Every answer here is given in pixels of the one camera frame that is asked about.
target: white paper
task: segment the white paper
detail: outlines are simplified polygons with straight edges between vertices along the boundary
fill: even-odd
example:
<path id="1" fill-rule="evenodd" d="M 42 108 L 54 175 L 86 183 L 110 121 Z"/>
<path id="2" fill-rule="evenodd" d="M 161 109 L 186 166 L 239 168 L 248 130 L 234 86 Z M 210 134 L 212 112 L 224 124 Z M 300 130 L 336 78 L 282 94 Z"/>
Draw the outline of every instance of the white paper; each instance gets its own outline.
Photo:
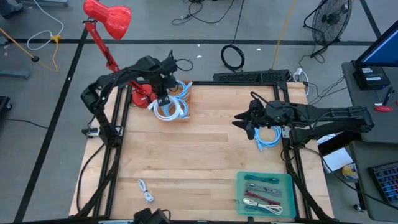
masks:
<path id="1" fill-rule="evenodd" d="M 335 134 L 329 134 L 327 136 L 323 136 L 322 138 L 320 138 L 317 141 L 317 143 L 321 144 L 333 137 L 335 137 Z M 341 148 L 339 150 L 332 152 L 329 155 L 323 156 L 323 159 L 328 164 L 331 171 L 338 170 L 338 169 L 344 167 L 345 165 L 348 165 L 348 164 L 351 164 L 354 162 L 353 159 L 347 153 L 345 148 Z M 330 170 L 327 168 L 324 161 L 322 161 L 322 165 L 323 165 L 323 169 L 326 171 L 326 173 L 329 174 Z"/>

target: gray floor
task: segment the gray floor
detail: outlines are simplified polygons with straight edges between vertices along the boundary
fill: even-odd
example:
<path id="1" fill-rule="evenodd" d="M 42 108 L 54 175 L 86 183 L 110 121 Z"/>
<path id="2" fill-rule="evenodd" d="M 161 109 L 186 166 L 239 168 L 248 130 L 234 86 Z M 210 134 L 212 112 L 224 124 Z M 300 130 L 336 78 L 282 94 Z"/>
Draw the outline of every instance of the gray floor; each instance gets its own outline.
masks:
<path id="1" fill-rule="evenodd" d="M 62 33 L 64 39 L 79 39 L 83 30 L 82 20 L 86 16 L 81 9 L 82 0 L 70 1 L 70 7 L 46 6 L 48 13 L 65 24 Z M 236 1 L 231 11 L 219 24 L 208 25 L 190 21 L 181 26 L 172 26 L 170 21 L 185 15 L 187 4 L 182 1 L 156 0 L 104 0 L 107 5 L 122 4 L 132 8 L 133 20 L 124 39 L 232 39 L 238 19 L 240 0 Z M 219 18 L 230 1 L 204 3 L 201 17 L 208 20 Z M 282 30 L 284 19 L 289 11 L 288 0 L 250 0 L 243 9 L 237 39 L 244 40 L 277 40 Z M 284 40 L 312 40 L 311 33 L 302 27 L 303 19 L 318 4 L 318 1 L 301 0 L 296 5 Z M 377 26 L 384 32 L 396 20 L 394 9 L 398 3 L 393 0 L 368 1 Z M 43 29 L 57 32 L 59 24 L 51 21 L 35 6 L 26 7 L 23 14 L 8 21 L 0 19 L 0 27 L 13 37 L 27 39 Z M 110 39 L 102 25 L 99 33 L 104 39 Z M 370 23 L 359 0 L 353 4 L 351 20 L 343 36 L 343 41 L 376 40 Z M 54 45 L 50 44 L 36 52 L 43 62 L 51 65 Z M 57 104 L 60 91 L 69 70 L 77 44 L 60 45 L 57 63 L 59 73 L 50 72 L 23 54 L 15 45 L 0 48 L 0 66 L 2 69 L 26 69 L 32 74 L 29 80 L 0 78 L 0 95 L 10 96 L 14 108 L 9 118 L 28 119 L 48 126 Z M 267 70 L 271 67 L 275 45 L 239 45 L 246 56 L 244 70 Z M 191 72 L 178 71 L 177 78 L 193 80 L 212 80 L 213 74 L 228 72 L 220 59 L 222 45 L 183 44 L 183 45 L 109 45 L 118 64 L 128 66 L 145 55 L 159 59 L 167 56 L 170 49 L 176 58 L 189 58 L 195 67 Z M 311 82 L 323 90 L 335 82 L 341 74 L 341 63 L 357 58 L 366 47 L 332 46 L 323 55 L 326 63 L 319 64 L 306 58 L 302 62 Z M 309 54 L 312 46 L 283 45 L 280 47 L 275 69 L 288 68 L 294 72 L 303 54 Z M 226 52 L 227 60 L 236 62 L 233 52 Z M 80 100 L 80 93 L 96 77 L 109 73 L 104 66 L 105 59 L 94 44 L 85 44 L 75 75 L 63 106 L 52 142 L 45 159 L 30 201 L 24 221 L 65 218 L 72 202 L 75 183 L 78 177 L 86 139 L 80 134 L 90 119 L 89 112 Z M 311 90 L 308 100 L 314 99 Z M 349 106 L 348 92 L 341 91 L 320 101 L 317 106 Z M 32 168 L 42 145 L 45 130 L 25 123 L 3 121 L 0 129 L 0 223 L 12 222 Z M 356 193 L 347 189 L 334 179 L 326 177 L 335 217 L 346 222 L 377 223 L 371 221 L 364 213 L 354 211 L 351 206 L 358 202 Z"/>

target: desk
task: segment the desk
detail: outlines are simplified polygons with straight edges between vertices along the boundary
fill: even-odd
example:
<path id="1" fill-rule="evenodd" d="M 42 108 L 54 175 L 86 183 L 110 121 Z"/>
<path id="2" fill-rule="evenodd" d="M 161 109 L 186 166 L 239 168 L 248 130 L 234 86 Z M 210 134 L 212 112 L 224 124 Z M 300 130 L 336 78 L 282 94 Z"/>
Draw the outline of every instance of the desk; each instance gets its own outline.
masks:
<path id="1" fill-rule="evenodd" d="M 382 142 L 398 144 L 397 127 L 398 127 L 398 92 L 391 95 L 389 105 L 394 108 L 388 113 L 381 113 L 373 109 L 375 103 L 379 102 L 374 90 L 361 91 L 354 79 L 355 67 L 351 62 L 346 62 L 341 65 L 344 77 L 347 83 L 349 97 L 354 106 L 367 106 L 374 122 L 374 128 L 368 133 L 361 133 L 361 138 L 366 142 Z M 387 95 L 390 86 L 398 90 L 398 70 L 396 68 L 384 68 L 391 84 L 383 90 L 377 90 L 380 99 L 383 101 Z"/>
<path id="2" fill-rule="evenodd" d="M 395 144 L 377 144 L 360 141 L 353 141 L 349 146 L 359 173 L 361 189 L 370 196 L 382 200 L 369 175 L 368 168 L 398 160 L 398 146 Z M 396 222 L 398 220 L 397 210 L 367 197 L 363 197 L 363 199 L 368 215 L 373 220 L 386 222 Z"/>
<path id="3" fill-rule="evenodd" d="M 256 143 L 231 124 L 234 115 L 248 109 L 252 100 L 250 91 L 274 100 L 273 88 L 268 86 L 193 85 L 189 122 L 162 122 L 149 110 L 130 107 L 111 218 L 131 219 L 135 212 L 150 207 L 169 209 L 173 220 L 247 220 L 235 211 L 236 173 L 239 170 L 285 173 L 285 163 L 280 159 L 282 144 L 259 152 Z M 289 96 L 291 102 L 307 103 L 301 83 L 289 83 Z M 109 117 L 114 98 L 115 91 L 106 104 Z M 261 135 L 266 140 L 274 137 L 273 131 L 266 128 Z M 101 144 L 99 138 L 88 141 L 82 164 Z M 310 142 L 308 147 L 316 149 L 316 142 Z M 308 191 L 325 213 L 333 217 L 320 158 L 307 151 L 301 152 L 301 158 Z M 102 160 L 103 152 L 89 163 L 83 175 L 81 206 L 97 188 Z M 145 180 L 154 202 L 146 203 L 138 179 Z M 300 216 L 304 217 L 298 189 L 297 193 Z M 70 214 L 76 213 L 75 201 L 76 194 Z"/>
<path id="4" fill-rule="evenodd" d="M 341 133 L 331 141 L 324 142 L 319 145 L 321 154 L 328 154 L 331 151 L 350 146 L 350 150 L 355 161 L 358 174 L 359 185 L 363 192 L 381 199 L 376 186 L 371 180 L 368 168 L 393 162 L 398 160 L 398 106 L 396 105 L 397 93 L 391 95 L 389 105 L 394 108 L 393 111 L 382 113 L 373 109 L 374 103 L 379 102 L 374 90 L 361 91 L 354 79 L 353 73 L 355 67 L 351 62 L 341 65 L 344 77 L 347 83 L 349 96 L 354 106 L 366 106 L 372 116 L 374 127 L 368 133 Z M 384 68 L 385 73 L 389 77 L 391 84 L 396 88 L 398 84 L 398 75 L 396 68 Z M 381 100 L 384 100 L 388 92 L 388 88 L 377 90 Z M 396 210 L 389 208 L 379 202 L 362 197 L 365 202 L 368 215 L 373 220 L 396 222 L 398 213 Z"/>

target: lamp shade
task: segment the lamp shade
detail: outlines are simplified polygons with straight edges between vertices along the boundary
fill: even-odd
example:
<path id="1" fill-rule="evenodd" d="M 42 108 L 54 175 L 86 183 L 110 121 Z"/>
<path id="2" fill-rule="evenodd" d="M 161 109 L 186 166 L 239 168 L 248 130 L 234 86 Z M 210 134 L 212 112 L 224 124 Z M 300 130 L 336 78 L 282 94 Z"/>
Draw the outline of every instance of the lamp shade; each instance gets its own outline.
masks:
<path id="1" fill-rule="evenodd" d="M 106 31 L 116 40 L 122 39 L 125 35 L 132 17 L 131 10 L 128 7 L 107 7 L 97 0 L 86 0 L 83 4 L 83 10 L 88 16 L 102 22 Z"/>

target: keyboard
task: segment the keyboard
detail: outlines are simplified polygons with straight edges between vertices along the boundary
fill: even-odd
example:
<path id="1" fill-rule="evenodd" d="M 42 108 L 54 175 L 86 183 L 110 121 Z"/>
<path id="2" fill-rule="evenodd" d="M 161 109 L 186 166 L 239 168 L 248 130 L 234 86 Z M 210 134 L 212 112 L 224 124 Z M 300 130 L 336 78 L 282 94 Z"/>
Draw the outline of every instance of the keyboard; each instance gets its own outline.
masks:
<path id="1" fill-rule="evenodd" d="M 371 167 L 369 173 L 384 201 L 398 202 L 398 161 Z"/>
<path id="2" fill-rule="evenodd" d="M 290 72 L 287 69 L 283 69 L 255 72 L 216 73 L 213 75 L 213 80 L 221 82 L 249 82 L 258 84 L 267 82 L 287 82 L 290 80 Z"/>

